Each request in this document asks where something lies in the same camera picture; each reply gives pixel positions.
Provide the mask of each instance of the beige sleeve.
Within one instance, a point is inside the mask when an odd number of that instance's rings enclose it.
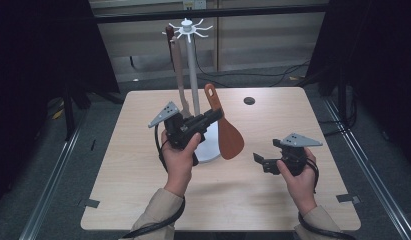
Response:
[[[305,222],[307,222],[309,225],[320,228],[323,230],[329,230],[333,232],[340,232],[339,227],[336,225],[336,223],[333,221],[333,219],[330,217],[330,215],[324,210],[323,207],[318,206],[311,210],[309,213],[307,213],[304,216]],[[302,240],[325,240],[325,239],[333,239],[330,237],[325,237],[321,236],[318,234],[314,234],[306,230],[304,227],[301,225],[298,225],[295,227],[296,233],[298,233],[299,237]]]
[[[150,226],[154,223],[162,222],[163,220],[174,215],[180,208],[183,199],[177,195],[174,195],[167,190],[160,188],[153,195],[146,207],[145,212],[137,219],[132,227],[132,231],[141,227]],[[139,236],[136,240],[172,240],[174,238],[174,223],[153,231],[151,233]]]

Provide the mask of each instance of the wooden tabletop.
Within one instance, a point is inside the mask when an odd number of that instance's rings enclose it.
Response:
[[[186,192],[186,209],[176,222],[181,231],[291,231],[298,224],[295,207],[281,175],[264,173],[253,153],[280,158],[272,139],[295,132],[323,142],[311,147],[320,178],[316,201],[342,230],[357,230],[361,223],[351,202],[339,203],[336,195],[346,188],[301,88],[217,89],[226,119],[245,140],[234,159],[217,159],[193,168]],[[210,109],[199,90],[201,112]],[[255,104],[246,105],[245,97]],[[144,212],[150,198],[165,185],[167,174],[148,124],[173,101],[181,107],[178,90],[135,91],[127,95],[115,126],[90,199],[98,208],[86,207],[81,226],[86,230],[129,230]],[[188,101],[193,112],[193,103]],[[161,124],[159,132],[164,129]]]

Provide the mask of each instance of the white base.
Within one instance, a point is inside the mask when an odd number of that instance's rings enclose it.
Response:
[[[196,156],[199,163],[206,163],[220,156],[220,147],[218,146],[218,122],[214,122],[207,128],[205,141],[196,148]]]

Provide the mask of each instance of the person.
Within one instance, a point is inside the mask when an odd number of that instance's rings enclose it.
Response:
[[[190,139],[184,150],[174,149],[167,142],[165,130],[161,134],[162,154],[167,166],[167,183],[151,198],[145,212],[134,223],[132,231],[161,222],[173,216],[183,202],[183,196],[192,178],[192,154],[200,143],[201,137],[196,133]],[[305,148],[307,157],[316,162],[315,156],[308,148]],[[317,206],[314,199],[314,171],[306,165],[303,172],[298,176],[292,176],[283,161],[277,161],[277,167],[287,184],[287,189],[292,197],[299,213],[304,220],[313,227],[319,229],[340,232],[339,227],[332,220],[330,215],[321,207]],[[295,227],[296,233],[302,240],[323,240],[331,239],[307,231],[303,226]],[[161,229],[136,237],[136,240],[163,239],[172,240],[174,238],[174,223]]]

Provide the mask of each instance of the orange spatula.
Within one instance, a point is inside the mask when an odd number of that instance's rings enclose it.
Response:
[[[236,157],[245,146],[243,137],[240,132],[227,121],[224,116],[224,111],[218,98],[217,91],[214,85],[208,83],[205,85],[205,95],[208,98],[209,105],[212,110],[221,108],[223,117],[218,120],[218,145],[220,148],[221,156],[226,159],[232,159]]]

